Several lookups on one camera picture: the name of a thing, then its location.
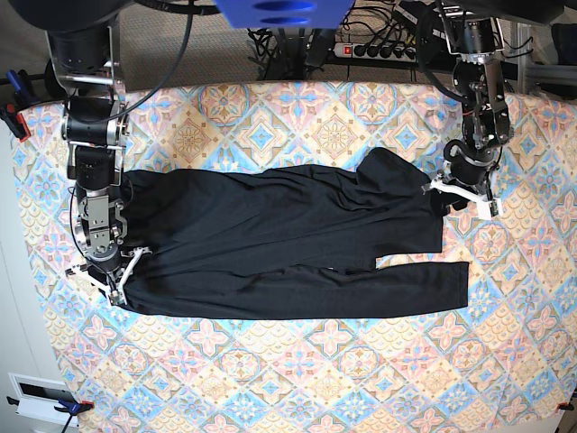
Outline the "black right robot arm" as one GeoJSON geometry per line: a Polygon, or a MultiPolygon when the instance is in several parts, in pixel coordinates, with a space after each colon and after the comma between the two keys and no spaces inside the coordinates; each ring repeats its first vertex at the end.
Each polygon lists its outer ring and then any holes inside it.
{"type": "Polygon", "coordinates": [[[69,148],[67,177],[72,240],[84,262],[67,269],[101,291],[112,306],[146,313],[126,294],[151,248],[128,238],[124,212],[125,136],[134,106],[124,100],[118,15],[125,1],[13,1],[16,13],[44,31],[53,74],[63,92],[61,137],[69,148]]]}

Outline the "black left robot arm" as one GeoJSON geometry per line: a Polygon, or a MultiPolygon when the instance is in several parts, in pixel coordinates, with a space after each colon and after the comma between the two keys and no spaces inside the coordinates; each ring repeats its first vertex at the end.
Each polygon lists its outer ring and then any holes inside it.
{"type": "Polygon", "coordinates": [[[433,1],[425,6],[417,19],[418,67],[463,111],[462,136],[444,147],[444,166],[423,187],[425,191],[438,190],[456,208],[472,202],[484,220],[501,213],[490,178],[514,133],[499,58],[506,46],[499,21],[545,25],[564,8],[575,6],[574,1],[433,1]],[[443,85],[427,66],[425,54],[435,43],[435,22],[443,26],[447,51],[456,58],[453,88],[443,85]]]}

